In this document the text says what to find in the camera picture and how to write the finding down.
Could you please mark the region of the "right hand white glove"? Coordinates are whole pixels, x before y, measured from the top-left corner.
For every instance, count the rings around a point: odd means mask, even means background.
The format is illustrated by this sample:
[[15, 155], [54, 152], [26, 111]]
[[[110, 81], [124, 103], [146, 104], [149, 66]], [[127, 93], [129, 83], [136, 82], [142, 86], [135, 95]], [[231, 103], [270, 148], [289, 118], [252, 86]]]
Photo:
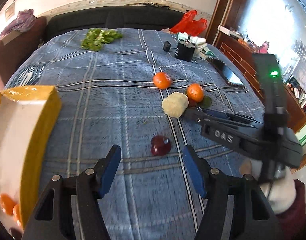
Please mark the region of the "right hand white glove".
[[[239, 168], [240, 174], [251, 174], [254, 179], [258, 180], [262, 164], [259, 160], [246, 158]], [[275, 180], [272, 186], [264, 183], [260, 184], [260, 188], [276, 215], [289, 209], [296, 199], [295, 181], [289, 167], [285, 168], [285, 176]]]

